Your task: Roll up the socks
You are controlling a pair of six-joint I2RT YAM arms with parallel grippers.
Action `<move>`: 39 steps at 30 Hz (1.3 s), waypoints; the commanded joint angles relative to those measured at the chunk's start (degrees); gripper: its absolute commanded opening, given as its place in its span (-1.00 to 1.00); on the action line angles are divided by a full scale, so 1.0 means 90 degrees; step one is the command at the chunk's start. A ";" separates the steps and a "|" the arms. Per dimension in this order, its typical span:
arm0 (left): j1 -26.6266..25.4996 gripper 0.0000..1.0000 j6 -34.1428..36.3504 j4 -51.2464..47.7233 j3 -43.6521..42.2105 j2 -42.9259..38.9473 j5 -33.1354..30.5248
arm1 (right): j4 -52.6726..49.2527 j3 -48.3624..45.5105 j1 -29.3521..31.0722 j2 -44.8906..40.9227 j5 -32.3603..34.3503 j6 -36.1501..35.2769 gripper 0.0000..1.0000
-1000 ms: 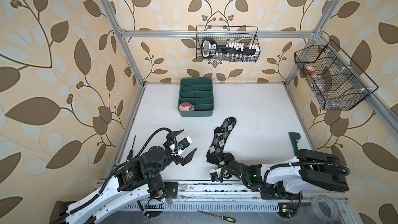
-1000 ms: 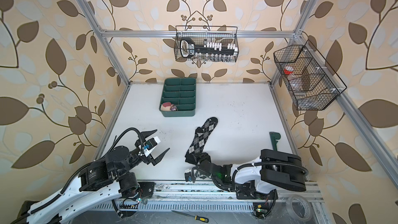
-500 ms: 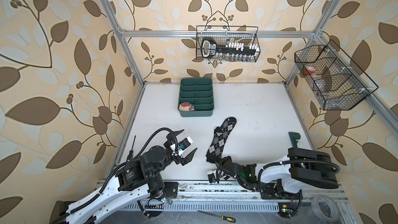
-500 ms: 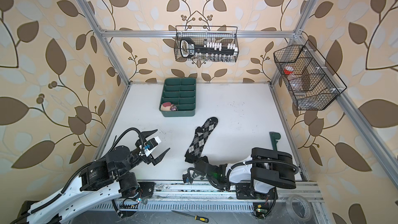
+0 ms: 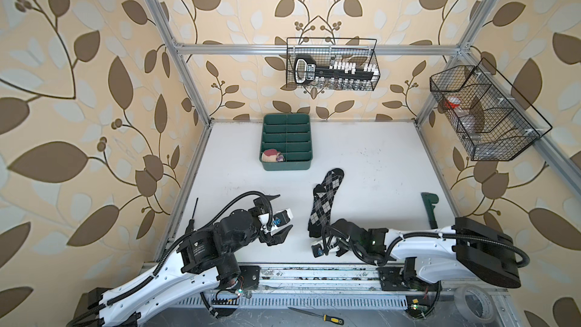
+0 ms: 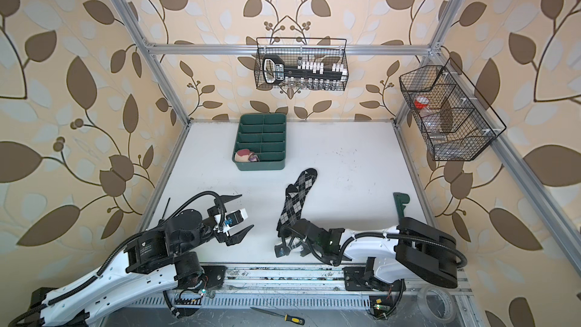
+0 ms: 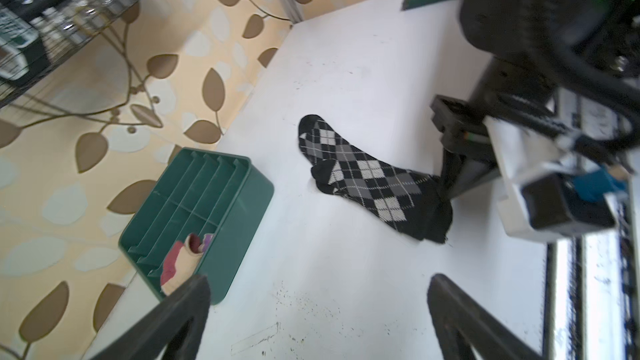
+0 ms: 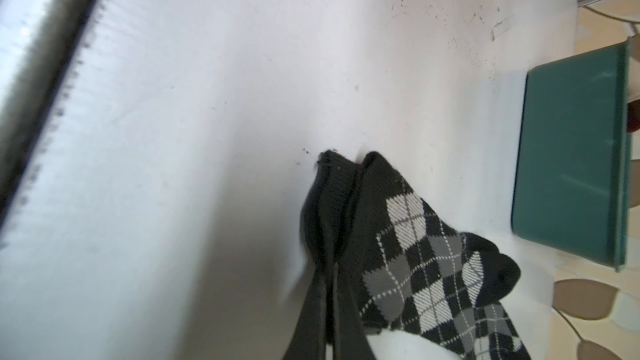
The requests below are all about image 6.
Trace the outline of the black grey argyle sock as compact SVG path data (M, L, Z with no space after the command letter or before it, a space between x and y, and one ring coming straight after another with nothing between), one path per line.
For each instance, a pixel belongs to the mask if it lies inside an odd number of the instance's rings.
M295 181L285 189L284 207L277 224L278 237L288 237L289 233L283 232L283 226L293 226L302 216L306 198L313 187L318 172L314 168L304 170Z

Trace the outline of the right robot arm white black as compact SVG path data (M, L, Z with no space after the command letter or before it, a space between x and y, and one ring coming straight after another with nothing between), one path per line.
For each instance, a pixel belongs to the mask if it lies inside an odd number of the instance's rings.
M311 255L328 266L346 263L343 274L348 291L403 290L405 280L415 277L455 289L458 270L468 263L454 237L411 217L378 231L325 230L300 219L294 225L281 226L279 237L276 257L298 249L301 256Z

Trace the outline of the green plastic divided tray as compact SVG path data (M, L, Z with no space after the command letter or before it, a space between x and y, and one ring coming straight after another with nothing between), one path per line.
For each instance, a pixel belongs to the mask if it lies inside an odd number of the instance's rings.
M244 114L238 123L231 156L240 171L283 170L286 161L287 118L285 114ZM259 156L258 162L237 163L234 154L247 148Z

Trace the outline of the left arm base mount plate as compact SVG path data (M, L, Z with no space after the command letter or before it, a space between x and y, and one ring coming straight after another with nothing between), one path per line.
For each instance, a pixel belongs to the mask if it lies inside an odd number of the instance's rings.
M200 292L203 289L217 289L223 286L227 267L223 265L202 266L200 272L195 272L179 280L178 290Z

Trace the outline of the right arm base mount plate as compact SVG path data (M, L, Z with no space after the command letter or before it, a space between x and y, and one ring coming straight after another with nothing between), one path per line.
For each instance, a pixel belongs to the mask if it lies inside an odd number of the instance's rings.
M401 292L406 290L405 282L396 280L388 283L380 281L370 270L362 266L346 266L343 268L344 287L348 292Z

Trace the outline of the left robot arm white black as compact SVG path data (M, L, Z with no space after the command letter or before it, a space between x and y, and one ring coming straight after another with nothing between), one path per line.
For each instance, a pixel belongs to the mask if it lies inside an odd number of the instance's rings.
M209 278L195 248L212 240L237 245L251 230L231 233L248 219L245 209L227 211L235 199L214 191L189 198L156 227L128 237L98 269L61 288L37 289L29 310L9 324L88 326L149 294L205 289Z

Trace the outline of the beige sock maroon purple stripes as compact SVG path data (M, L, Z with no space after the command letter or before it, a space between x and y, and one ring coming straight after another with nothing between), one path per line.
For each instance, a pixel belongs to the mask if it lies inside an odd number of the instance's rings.
M255 153L254 151L251 151L250 149L247 148L243 148L235 152L234 160L237 163L253 163L258 162L260 159L258 154Z

